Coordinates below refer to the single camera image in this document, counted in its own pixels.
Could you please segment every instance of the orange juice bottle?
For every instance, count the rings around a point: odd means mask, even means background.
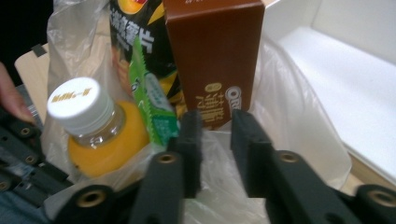
[[[48,112],[70,134],[70,160],[85,175],[119,169],[149,143],[137,106],[111,99],[90,77],[71,79],[49,97]]]

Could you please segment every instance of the cardboard box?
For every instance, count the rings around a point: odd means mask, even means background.
[[[163,0],[187,108],[217,129],[248,110],[262,33],[260,0]]]

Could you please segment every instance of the white plastic bag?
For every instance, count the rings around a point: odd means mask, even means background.
[[[49,19],[49,92],[72,77],[94,77],[113,98],[125,99],[111,67],[107,0],[60,1]],[[300,153],[331,187],[340,188],[350,159],[318,98],[292,60],[265,34],[259,50],[250,112],[273,140],[276,149]],[[204,131],[202,191],[186,200],[185,223],[267,223],[262,200],[248,199],[230,151],[231,134]],[[67,155],[67,134],[50,117],[43,148],[48,160],[76,183],[46,200],[49,217],[77,189],[92,183],[119,190],[144,176],[149,158],[162,150],[145,147],[118,171],[88,179],[77,172]]]

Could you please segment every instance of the finger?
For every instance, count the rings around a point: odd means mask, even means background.
[[[15,89],[7,69],[0,63],[0,106],[18,119],[34,123],[35,119],[28,110],[20,93]]]

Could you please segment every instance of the metal screw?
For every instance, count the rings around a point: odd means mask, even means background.
[[[376,203],[386,207],[396,207],[396,197],[382,190],[374,189],[368,192],[369,197]]]
[[[297,162],[298,158],[289,152],[283,152],[280,154],[280,159],[285,162]]]
[[[26,134],[28,134],[30,132],[30,129],[28,129],[28,128],[23,128],[22,130],[21,130],[21,134],[22,135],[26,135]]]
[[[176,157],[170,154],[165,154],[162,155],[160,158],[158,158],[158,161],[160,163],[172,163],[176,160]]]
[[[0,182],[0,191],[8,189],[9,184],[7,182]]]
[[[102,190],[92,190],[84,193],[77,200],[79,207],[93,207],[102,203],[106,199],[106,194]]]
[[[35,157],[34,156],[28,156],[26,157],[25,161],[29,164],[35,163]]]

